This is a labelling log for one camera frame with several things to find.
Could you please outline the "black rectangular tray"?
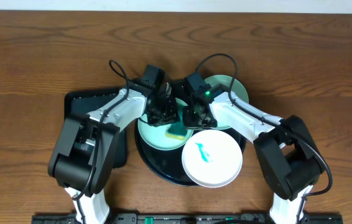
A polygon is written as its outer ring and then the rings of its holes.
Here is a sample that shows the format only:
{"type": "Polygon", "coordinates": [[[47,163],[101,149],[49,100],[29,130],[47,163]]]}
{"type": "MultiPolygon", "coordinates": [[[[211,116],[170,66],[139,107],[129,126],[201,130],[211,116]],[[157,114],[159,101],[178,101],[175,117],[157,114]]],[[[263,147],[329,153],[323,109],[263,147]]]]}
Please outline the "black rectangular tray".
{"type": "MultiPolygon", "coordinates": [[[[102,88],[95,90],[71,91],[64,97],[64,118],[70,113],[86,114],[94,111],[110,102],[117,96],[119,88],[102,88]]],[[[114,157],[113,168],[120,168],[127,162],[127,139],[126,132],[121,131],[114,157]]]]}

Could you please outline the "white plate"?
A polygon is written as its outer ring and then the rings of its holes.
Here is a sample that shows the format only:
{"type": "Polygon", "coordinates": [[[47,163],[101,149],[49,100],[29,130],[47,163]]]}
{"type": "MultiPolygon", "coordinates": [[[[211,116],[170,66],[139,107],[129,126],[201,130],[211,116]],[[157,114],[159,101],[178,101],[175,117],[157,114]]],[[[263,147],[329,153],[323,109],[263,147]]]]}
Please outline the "white plate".
{"type": "Polygon", "coordinates": [[[208,188],[230,184],[241,171],[243,153],[237,141],[219,130],[194,134],[182,150],[182,166],[194,183],[208,188]]]}

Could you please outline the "green yellow sponge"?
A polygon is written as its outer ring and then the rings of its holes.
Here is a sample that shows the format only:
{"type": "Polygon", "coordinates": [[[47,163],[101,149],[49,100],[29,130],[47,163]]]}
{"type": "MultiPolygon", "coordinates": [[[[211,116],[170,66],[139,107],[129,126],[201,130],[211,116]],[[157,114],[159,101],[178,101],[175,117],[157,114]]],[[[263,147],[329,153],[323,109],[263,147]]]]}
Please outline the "green yellow sponge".
{"type": "Polygon", "coordinates": [[[178,139],[183,141],[187,137],[188,130],[182,121],[172,123],[165,132],[167,138],[178,139]]]}

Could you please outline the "black round tray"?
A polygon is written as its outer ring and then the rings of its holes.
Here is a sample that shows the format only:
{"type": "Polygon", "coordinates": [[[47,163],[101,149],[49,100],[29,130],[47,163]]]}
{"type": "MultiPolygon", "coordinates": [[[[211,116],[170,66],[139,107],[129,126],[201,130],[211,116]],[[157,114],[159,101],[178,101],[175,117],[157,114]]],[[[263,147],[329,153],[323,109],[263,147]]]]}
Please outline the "black round tray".
{"type": "MultiPolygon", "coordinates": [[[[172,93],[176,99],[180,99],[186,103],[186,100],[189,100],[189,96],[186,94],[185,80],[178,80],[172,82],[172,93]]],[[[232,128],[221,130],[229,134],[234,138],[241,148],[241,152],[244,153],[246,146],[246,138],[242,137],[237,131],[232,128]]],[[[146,163],[146,165],[151,169],[152,172],[157,174],[159,177],[177,185],[182,186],[196,186],[198,184],[194,183],[187,174],[185,173],[182,166],[182,150],[183,147],[169,150],[161,151],[154,149],[145,143],[141,135],[139,134],[137,128],[137,121],[135,125],[135,141],[137,145],[137,150],[146,163]]]]}

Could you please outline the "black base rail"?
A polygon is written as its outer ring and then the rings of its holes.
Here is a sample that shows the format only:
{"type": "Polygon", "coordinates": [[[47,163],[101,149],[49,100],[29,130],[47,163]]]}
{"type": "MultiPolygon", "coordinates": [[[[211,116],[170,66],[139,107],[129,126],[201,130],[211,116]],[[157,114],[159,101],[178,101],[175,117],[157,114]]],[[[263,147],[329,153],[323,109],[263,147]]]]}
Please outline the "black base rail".
{"type": "MultiPolygon", "coordinates": [[[[264,213],[244,213],[240,215],[137,215],[135,213],[119,213],[110,215],[106,223],[112,224],[211,224],[225,220],[242,220],[253,223],[272,223],[269,215],[264,213]]],[[[68,215],[34,215],[32,224],[72,224],[78,223],[75,214],[68,215]]],[[[301,224],[343,224],[341,215],[309,215],[305,214],[301,224]]]]}

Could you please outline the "pale green plate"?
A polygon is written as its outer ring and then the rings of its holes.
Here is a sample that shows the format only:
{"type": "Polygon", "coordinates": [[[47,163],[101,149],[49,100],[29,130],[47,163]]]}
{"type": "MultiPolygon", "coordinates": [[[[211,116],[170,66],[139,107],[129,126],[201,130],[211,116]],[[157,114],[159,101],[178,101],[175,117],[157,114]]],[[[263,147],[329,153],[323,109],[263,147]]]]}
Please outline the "pale green plate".
{"type": "MultiPolygon", "coordinates": [[[[223,84],[226,87],[229,88],[230,83],[231,83],[232,77],[228,75],[222,75],[222,74],[217,74],[217,75],[212,75],[208,78],[205,78],[205,82],[207,84],[210,84],[212,87],[216,86],[217,84],[223,84]]],[[[246,103],[249,102],[249,97],[248,97],[248,92],[245,89],[244,85],[239,81],[235,80],[233,83],[233,86],[231,90],[243,101],[246,103]]],[[[224,129],[229,129],[230,126],[227,126],[225,124],[220,123],[219,121],[217,122],[217,127],[214,129],[217,130],[224,130],[224,129]]]]}

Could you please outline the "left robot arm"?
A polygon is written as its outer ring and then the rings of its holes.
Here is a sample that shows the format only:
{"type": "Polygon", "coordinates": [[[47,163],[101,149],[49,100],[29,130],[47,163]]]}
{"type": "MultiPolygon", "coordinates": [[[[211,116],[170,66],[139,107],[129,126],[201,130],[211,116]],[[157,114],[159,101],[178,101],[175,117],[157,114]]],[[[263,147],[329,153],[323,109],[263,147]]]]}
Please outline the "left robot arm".
{"type": "Polygon", "coordinates": [[[106,222],[110,209],[103,188],[113,168],[119,134],[143,115],[152,126],[178,120],[169,83],[127,84],[102,107],[65,118],[48,173],[71,196],[77,222],[106,222]]]}

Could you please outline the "mint green plate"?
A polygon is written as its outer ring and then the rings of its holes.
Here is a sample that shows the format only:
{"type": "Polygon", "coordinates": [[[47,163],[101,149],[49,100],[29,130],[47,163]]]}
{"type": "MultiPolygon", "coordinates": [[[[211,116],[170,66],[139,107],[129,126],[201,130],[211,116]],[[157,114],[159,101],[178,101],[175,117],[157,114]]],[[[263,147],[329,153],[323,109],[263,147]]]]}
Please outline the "mint green plate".
{"type": "MultiPolygon", "coordinates": [[[[182,110],[184,106],[187,106],[187,104],[178,98],[176,99],[176,102],[178,104],[179,118],[180,121],[182,121],[182,110]]],[[[165,132],[170,125],[171,124],[166,124],[158,127],[148,125],[146,114],[143,115],[141,117],[141,120],[137,122],[137,128],[142,140],[154,149],[158,149],[161,151],[169,151],[180,148],[193,135],[193,130],[187,129],[187,137],[183,141],[178,139],[167,138],[165,136],[165,132]]]]}

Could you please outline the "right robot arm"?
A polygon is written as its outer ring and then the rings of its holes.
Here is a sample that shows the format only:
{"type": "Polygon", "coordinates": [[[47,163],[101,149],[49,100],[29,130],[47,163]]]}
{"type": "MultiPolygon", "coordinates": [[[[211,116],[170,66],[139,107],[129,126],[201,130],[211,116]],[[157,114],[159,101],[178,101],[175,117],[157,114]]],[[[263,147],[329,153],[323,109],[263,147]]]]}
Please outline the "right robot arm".
{"type": "Polygon", "coordinates": [[[313,186],[330,169],[305,123],[297,116],[267,114],[234,92],[207,91],[183,109],[183,122],[197,129],[182,151],[182,165],[196,184],[217,188],[239,174],[243,157],[238,145],[217,124],[229,126],[253,143],[262,174],[274,193],[269,216],[274,223],[299,223],[313,186]]]}

